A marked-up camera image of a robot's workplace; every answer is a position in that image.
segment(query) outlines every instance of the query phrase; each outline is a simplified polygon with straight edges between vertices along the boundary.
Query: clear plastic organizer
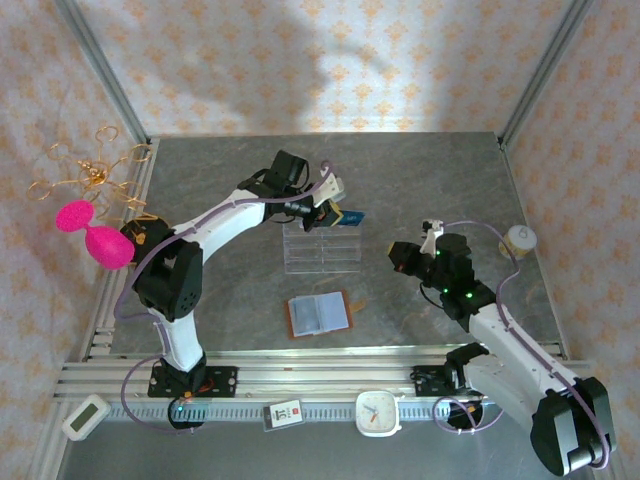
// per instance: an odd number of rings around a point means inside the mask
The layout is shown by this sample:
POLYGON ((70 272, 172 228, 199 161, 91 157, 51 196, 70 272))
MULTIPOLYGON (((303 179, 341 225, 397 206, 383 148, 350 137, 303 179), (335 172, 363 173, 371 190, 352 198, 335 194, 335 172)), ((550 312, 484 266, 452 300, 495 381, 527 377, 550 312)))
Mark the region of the clear plastic organizer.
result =
POLYGON ((305 232, 295 221, 282 226, 285 273, 359 272, 362 225, 320 227, 305 232))

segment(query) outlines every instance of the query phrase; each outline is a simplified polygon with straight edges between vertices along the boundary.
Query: patterned wallpaper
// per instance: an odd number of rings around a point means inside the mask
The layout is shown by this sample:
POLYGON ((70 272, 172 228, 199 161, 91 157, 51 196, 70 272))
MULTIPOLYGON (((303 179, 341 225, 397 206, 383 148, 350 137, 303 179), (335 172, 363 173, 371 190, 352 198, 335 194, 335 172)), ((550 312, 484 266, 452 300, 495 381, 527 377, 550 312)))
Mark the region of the patterned wallpaper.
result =
POLYGON ((65 361, 86 331, 97 269, 81 236, 55 231, 75 198, 31 202, 25 192, 60 170, 44 152, 66 139, 95 154, 95 130, 116 124, 118 153, 131 147, 76 41, 49 0, 0 4, 0 477, 22 479, 65 361))
POLYGON ((79 1, 156 134, 499 131, 570 0, 79 1))
POLYGON ((640 15, 596 0, 511 162, 572 354, 595 359, 640 468, 640 15))

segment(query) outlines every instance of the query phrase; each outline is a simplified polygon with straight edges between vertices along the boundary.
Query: pink hand weight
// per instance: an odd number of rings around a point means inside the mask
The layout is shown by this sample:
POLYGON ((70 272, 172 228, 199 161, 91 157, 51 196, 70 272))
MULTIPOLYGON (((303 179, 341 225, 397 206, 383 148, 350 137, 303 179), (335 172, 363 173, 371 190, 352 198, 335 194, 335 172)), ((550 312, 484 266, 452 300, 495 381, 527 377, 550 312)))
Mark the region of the pink hand weight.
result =
POLYGON ((89 254, 103 267, 117 270, 126 267, 133 259, 135 247, 122 233, 112 227, 92 227, 94 208, 86 200, 76 200, 60 209, 56 226, 63 232, 75 232, 84 228, 85 245, 89 254))

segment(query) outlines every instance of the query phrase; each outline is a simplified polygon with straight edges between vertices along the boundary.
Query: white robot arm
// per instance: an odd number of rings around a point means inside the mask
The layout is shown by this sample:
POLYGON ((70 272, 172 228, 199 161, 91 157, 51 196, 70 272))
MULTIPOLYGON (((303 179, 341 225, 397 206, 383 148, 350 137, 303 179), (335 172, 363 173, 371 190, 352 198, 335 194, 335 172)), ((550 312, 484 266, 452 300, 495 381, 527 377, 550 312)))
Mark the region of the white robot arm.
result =
POLYGON ((241 182, 223 202, 186 223, 169 228, 160 219, 132 220, 122 229, 135 245, 135 263, 168 238, 181 237, 153 257, 133 288, 158 318, 168 352, 161 362, 182 385, 182 392, 197 391, 206 366, 194 318, 204 263, 233 238, 278 213, 300 217, 307 231, 331 226, 341 218, 335 201, 343 196, 344 186, 326 168, 321 172, 323 181, 310 187, 308 195, 302 192, 304 185, 294 186, 308 168, 306 160, 280 151, 271 168, 241 182))
POLYGON ((395 242, 389 249, 395 270, 440 292, 447 316, 480 342, 449 352, 431 378, 444 385, 444 395, 475 391, 490 397, 530 432, 538 458, 556 475, 606 464, 616 448, 606 388, 547 354, 475 278, 466 238, 443 227, 427 220, 422 246, 395 242))

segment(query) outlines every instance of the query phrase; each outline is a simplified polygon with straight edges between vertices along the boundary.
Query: id card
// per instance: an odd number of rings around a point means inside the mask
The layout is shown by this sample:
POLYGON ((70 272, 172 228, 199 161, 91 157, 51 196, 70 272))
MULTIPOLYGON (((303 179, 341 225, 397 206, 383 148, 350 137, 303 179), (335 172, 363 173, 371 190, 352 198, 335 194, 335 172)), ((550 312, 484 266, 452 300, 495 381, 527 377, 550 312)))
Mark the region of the id card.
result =
POLYGON ((265 432, 304 423, 300 400, 276 403, 263 410, 265 432))

